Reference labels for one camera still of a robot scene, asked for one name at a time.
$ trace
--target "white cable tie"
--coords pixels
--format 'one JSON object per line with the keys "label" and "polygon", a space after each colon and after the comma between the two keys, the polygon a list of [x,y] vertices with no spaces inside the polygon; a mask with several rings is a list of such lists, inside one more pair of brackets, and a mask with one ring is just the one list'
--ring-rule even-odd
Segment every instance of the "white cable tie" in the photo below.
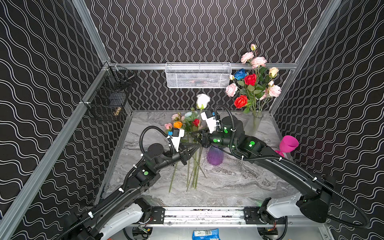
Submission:
{"label": "white cable tie", "polygon": [[92,212],[88,212],[88,215],[89,215],[91,218],[93,218],[93,214],[92,214]]}

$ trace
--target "wavy line pattern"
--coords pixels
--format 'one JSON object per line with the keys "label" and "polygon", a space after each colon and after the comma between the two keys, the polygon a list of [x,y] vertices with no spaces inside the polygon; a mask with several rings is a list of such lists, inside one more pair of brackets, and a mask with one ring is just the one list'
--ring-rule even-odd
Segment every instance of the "wavy line pattern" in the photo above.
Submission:
{"label": "wavy line pattern", "polygon": [[[112,67],[118,77],[128,77],[128,71],[122,67]],[[137,78],[129,89],[128,102],[135,110],[189,110],[195,107],[196,96],[205,93],[210,96],[209,105],[223,104],[232,110],[236,110],[233,101],[225,94],[222,88],[168,88],[164,71],[139,70]],[[275,84],[283,85],[289,70],[280,70],[275,78]],[[272,105],[264,106],[267,110]]]}
{"label": "wavy line pattern", "polygon": [[53,239],[66,216],[94,204],[123,126],[84,115],[12,239]]}
{"label": "wavy line pattern", "polygon": [[69,0],[0,0],[0,219],[101,69]]}
{"label": "wavy line pattern", "polygon": [[86,0],[111,61],[238,62],[257,42],[292,63],[328,0]]}
{"label": "wavy line pattern", "polygon": [[[384,1],[344,0],[275,118],[300,146],[296,162],[332,175],[336,189],[371,217],[369,229],[330,222],[338,240],[384,236]],[[362,221],[334,199],[330,213]]]}

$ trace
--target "gold object in basket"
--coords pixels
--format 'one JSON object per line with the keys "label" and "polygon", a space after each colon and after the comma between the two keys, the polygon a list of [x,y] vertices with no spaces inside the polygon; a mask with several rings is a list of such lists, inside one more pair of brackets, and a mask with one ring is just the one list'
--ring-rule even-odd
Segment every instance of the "gold object in basket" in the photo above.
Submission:
{"label": "gold object in basket", "polygon": [[116,108],[116,111],[113,112],[113,115],[118,116],[120,114],[121,110],[122,110],[122,107]]}

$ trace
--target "white mesh basket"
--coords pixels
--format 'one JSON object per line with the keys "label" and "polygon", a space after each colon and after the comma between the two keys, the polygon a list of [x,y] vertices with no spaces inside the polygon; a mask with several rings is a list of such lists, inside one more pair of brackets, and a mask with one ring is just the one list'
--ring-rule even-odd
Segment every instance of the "white mesh basket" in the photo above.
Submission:
{"label": "white mesh basket", "polygon": [[169,88],[226,88],[230,63],[166,63]]}

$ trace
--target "white label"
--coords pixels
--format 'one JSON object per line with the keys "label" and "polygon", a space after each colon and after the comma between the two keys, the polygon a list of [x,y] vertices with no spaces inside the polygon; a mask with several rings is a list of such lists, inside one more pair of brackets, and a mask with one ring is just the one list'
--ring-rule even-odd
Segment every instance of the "white label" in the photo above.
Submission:
{"label": "white label", "polygon": [[209,236],[212,235],[211,230],[206,230],[206,231],[194,231],[195,237],[202,237],[202,236]]}

